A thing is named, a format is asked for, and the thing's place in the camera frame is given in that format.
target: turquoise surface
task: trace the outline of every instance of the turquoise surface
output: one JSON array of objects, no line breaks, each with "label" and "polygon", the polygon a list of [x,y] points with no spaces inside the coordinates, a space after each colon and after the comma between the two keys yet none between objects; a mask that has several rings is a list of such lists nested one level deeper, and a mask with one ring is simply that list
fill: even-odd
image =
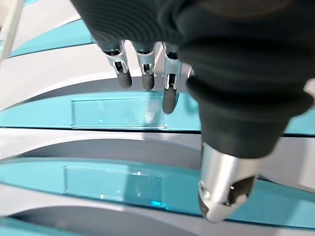
[{"label": "turquoise surface", "polygon": [[[0,164],[0,182],[74,197],[201,215],[199,171],[112,160],[18,158]],[[229,219],[315,229],[312,193],[257,180]]]},{"label": "turquoise surface", "polygon": [[59,229],[35,225],[13,218],[0,218],[1,236],[81,236]]},{"label": "turquoise surface", "polygon": [[10,57],[90,43],[94,43],[90,32],[82,20],[77,20],[26,42],[13,51]]},{"label": "turquoise surface", "polygon": [[38,0],[24,0],[24,6],[27,6],[35,1],[38,1]]},{"label": "turquoise surface", "polygon": [[[200,130],[197,102],[180,93],[175,111],[162,112],[162,92],[100,92],[22,104],[0,113],[0,127]],[[315,135],[315,109],[295,117],[286,133]]]}]

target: white surface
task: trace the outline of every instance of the white surface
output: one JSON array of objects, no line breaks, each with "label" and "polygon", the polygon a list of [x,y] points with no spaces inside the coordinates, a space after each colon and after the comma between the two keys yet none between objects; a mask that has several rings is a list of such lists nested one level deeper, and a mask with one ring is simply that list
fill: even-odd
[{"label": "white surface", "polygon": [[23,7],[12,50],[78,17],[70,0],[35,1]]},{"label": "white surface", "polygon": [[[141,76],[134,48],[125,43],[131,76]],[[87,81],[116,78],[96,44],[13,57],[0,68],[0,111],[44,92]]]},{"label": "white surface", "polygon": [[0,184],[0,216],[8,216],[24,210],[40,207],[57,206],[96,207],[119,212],[129,212],[133,213],[135,217],[137,215],[149,217],[198,236],[314,236],[314,231],[277,229],[274,227],[262,227],[231,222],[212,224],[201,217],[52,195]]},{"label": "white surface", "polygon": [[[0,159],[48,145],[93,139],[163,141],[201,151],[200,135],[2,128]],[[281,138],[275,151],[263,162],[260,174],[277,183],[315,192],[314,170],[315,138]]]}]

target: robotic finger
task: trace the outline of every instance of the robotic finger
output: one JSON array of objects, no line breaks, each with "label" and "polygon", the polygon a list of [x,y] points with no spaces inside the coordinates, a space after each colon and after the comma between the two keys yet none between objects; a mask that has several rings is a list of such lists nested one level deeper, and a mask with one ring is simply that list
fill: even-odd
[{"label": "robotic finger", "polygon": [[106,48],[102,47],[102,51],[106,54],[109,63],[114,68],[121,87],[125,89],[130,88],[132,80],[128,68],[124,41],[107,44]]},{"label": "robotic finger", "polygon": [[132,43],[138,57],[139,66],[142,73],[142,85],[145,90],[151,90],[154,87],[154,60],[155,43]]},{"label": "robotic finger", "polygon": [[177,82],[180,78],[183,63],[178,59],[177,48],[169,43],[163,43],[165,49],[165,85],[162,108],[170,114],[176,106]]}]

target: silver metal cylinder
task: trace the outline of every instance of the silver metal cylinder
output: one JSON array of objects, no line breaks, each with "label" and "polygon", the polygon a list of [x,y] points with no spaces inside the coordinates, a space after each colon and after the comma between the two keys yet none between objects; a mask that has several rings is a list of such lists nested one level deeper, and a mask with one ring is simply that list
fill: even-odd
[{"label": "silver metal cylinder", "polygon": [[206,219],[227,218],[249,197],[264,158],[238,158],[203,143],[199,204]]}]

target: robotic hand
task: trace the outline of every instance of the robotic hand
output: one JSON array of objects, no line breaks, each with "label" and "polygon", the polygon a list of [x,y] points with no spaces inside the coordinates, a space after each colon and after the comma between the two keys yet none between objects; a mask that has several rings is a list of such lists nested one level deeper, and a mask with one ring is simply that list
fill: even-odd
[{"label": "robotic hand", "polygon": [[[289,120],[314,102],[303,87],[315,75],[315,2],[72,3],[107,55],[113,51],[107,50],[113,41],[137,42],[145,89],[153,88],[154,78],[150,76],[153,62],[143,55],[150,55],[150,45],[156,41],[175,45],[176,56],[193,67],[195,75],[187,87],[199,103],[202,126],[200,208],[210,221],[228,217],[249,197],[262,160],[272,152]],[[117,55],[123,55],[119,45],[116,48]],[[112,62],[122,65],[116,67],[118,74],[128,73],[124,63]],[[176,74],[179,65],[172,68],[170,74]],[[168,78],[165,89],[176,90],[176,77]],[[122,85],[130,87],[129,76],[125,81]]]}]

